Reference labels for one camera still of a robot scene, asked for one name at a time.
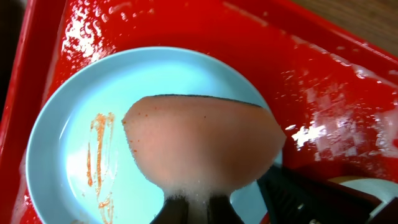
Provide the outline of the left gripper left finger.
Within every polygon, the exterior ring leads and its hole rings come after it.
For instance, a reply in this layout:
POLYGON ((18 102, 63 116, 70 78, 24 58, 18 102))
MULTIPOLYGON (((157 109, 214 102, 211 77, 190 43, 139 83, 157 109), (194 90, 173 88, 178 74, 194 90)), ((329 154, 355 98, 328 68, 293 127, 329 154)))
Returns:
POLYGON ((169 197, 150 224, 187 224, 188 208, 185 197, 169 197))

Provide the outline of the light blue plate top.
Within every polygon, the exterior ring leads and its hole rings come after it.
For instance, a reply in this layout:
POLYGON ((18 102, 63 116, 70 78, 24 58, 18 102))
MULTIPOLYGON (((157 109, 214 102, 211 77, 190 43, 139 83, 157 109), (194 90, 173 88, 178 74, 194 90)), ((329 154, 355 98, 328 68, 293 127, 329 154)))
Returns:
POLYGON ((137 168, 122 119, 133 103, 161 94, 266 102, 241 61, 187 49, 143 47, 107 56, 49 98, 30 134, 26 179, 44 223, 149 223, 164 195, 137 168))

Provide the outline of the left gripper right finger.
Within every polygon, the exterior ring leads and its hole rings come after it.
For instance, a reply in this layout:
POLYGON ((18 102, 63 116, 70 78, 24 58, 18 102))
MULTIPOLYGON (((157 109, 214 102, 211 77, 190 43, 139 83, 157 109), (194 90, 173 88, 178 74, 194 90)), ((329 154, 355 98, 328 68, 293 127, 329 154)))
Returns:
POLYGON ((226 195, 214 195, 208 201, 208 224, 243 224, 226 195))

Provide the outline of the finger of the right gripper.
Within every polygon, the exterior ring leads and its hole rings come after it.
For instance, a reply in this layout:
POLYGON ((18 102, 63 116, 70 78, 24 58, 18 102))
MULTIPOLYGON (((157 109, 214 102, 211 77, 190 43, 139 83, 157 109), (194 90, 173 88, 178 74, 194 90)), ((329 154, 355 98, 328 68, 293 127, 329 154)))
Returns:
POLYGON ((272 166, 258 181, 271 223, 397 224, 397 198, 372 220, 375 196, 272 166))

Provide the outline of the pink sponge with green scourer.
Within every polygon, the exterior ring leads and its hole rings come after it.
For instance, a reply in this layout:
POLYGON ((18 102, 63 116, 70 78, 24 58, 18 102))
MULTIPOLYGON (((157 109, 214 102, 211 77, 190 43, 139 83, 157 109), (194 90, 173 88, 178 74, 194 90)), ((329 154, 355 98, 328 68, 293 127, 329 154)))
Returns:
POLYGON ((265 108, 209 96, 147 96, 122 124, 139 170, 168 194, 229 195, 265 174, 286 141, 265 108))

